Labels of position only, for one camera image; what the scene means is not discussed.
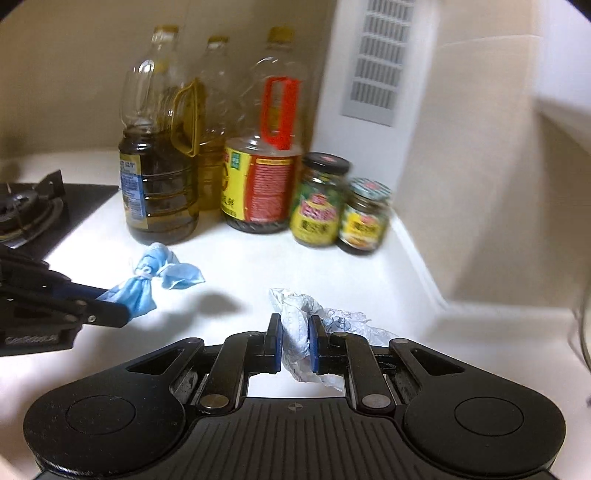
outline jar lid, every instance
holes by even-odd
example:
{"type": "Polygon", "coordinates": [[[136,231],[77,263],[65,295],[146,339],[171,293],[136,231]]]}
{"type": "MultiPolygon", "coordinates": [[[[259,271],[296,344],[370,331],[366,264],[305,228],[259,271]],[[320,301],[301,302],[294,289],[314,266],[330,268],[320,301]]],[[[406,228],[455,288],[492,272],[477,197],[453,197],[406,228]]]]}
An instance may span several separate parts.
{"type": "Polygon", "coordinates": [[[349,188],[353,193],[376,202],[387,200],[392,194],[392,190],[386,185],[370,179],[353,179],[349,184],[349,188]]]}
{"type": "Polygon", "coordinates": [[[320,152],[307,153],[304,155],[303,163],[306,167],[334,175],[346,175],[351,168],[351,163],[348,160],[320,152]]]}

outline blue cloth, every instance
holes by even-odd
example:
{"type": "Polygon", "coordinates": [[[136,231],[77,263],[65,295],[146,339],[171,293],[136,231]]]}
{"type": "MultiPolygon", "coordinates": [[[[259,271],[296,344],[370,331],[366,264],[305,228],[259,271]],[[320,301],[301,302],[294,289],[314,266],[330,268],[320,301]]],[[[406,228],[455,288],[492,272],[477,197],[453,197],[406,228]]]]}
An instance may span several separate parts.
{"type": "Polygon", "coordinates": [[[160,277],[162,288],[167,290],[184,290],[205,281],[197,267],[180,263],[163,244],[152,244],[135,267],[134,276],[106,291],[97,300],[125,305],[131,318],[145,315],[156,308],[152,299],[154,277],[160,277]]]}

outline bottle cap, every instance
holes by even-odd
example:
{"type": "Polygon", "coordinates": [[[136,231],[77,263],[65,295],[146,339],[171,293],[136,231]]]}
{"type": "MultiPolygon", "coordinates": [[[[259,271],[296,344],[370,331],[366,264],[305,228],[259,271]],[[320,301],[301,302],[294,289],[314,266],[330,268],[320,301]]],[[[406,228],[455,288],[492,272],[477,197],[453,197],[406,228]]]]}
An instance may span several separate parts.
{"type": "Polygon", "coordinates": [[[230,37],[227,35],[212,35],[207,39],[207,43],[228,43],[230,37]]]}
{"type": "Polygon", "coordinates": [[[178,33],[178,25],[156,25],[154,33],[158,32],[178,33]]]}
{"type": "Polygon", "coordinates": [[[269,30],[267,41],[269,43],[291,43],[294,39],[293,28],[283,25],[282,27],[273,27],[269,30]]]}

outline wall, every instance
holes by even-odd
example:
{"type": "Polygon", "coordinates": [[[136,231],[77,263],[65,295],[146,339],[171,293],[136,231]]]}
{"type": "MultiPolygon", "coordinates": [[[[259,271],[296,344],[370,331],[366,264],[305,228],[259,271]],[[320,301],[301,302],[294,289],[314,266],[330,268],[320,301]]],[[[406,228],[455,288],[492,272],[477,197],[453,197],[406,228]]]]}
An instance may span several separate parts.
{"type": "Polygon", "coordinates": [[[116,148],[125,72],[147,51],[157,24],[181,26],[189,60],[209,35],[230,35],[230,57],[242,73],[258,59],[268,29],[289,24],[296,55],[318,77],[333,3],[25,0],[0,23],[0,158],[116,148]]]}
{"type": "Polygon", "coordinates": [[[312,149],[341,155],[352,174],[395,188],[404,169],[423,97],[437,35],[438,0],[417,0],[392,127],[341,115],[352,57],[365,18],[367,0],[339,0],[324,72],[312,149]]]}
{"type": "Polygon", "coordinates": [[[567,0],[544,0],[538,109],[591,152],[591,22],[567,0]]]}
{"type": "Polygon", "coordinates": [[[534,0],[445,0],[395,207],[448,300],[577,302],[591,156],[536,113],[534,0]]]}

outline oil bottle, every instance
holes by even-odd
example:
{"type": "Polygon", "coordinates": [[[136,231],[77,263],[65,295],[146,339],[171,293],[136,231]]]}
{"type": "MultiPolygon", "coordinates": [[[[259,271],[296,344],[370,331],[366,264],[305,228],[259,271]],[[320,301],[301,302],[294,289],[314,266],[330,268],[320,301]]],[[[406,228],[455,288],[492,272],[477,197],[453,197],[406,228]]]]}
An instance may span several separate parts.
{"type": "Polygon", "coordinates": [[[228,37],[209,37],[195,76],[205,88],[205,119],[197,156],[199,206],[218,210],[222,197],[222,165],[225,141],[235,135],[238,114],[232,89],[235,77],[228,58],[228,37]]]}
{"type": "Polygon", "coordinates": [[[203,87],[188,82],[178,27],[154,29],[150,51],[128,72],[121,101],[121,190],[131,235],[172,244],[197,225],[203,87]]]}

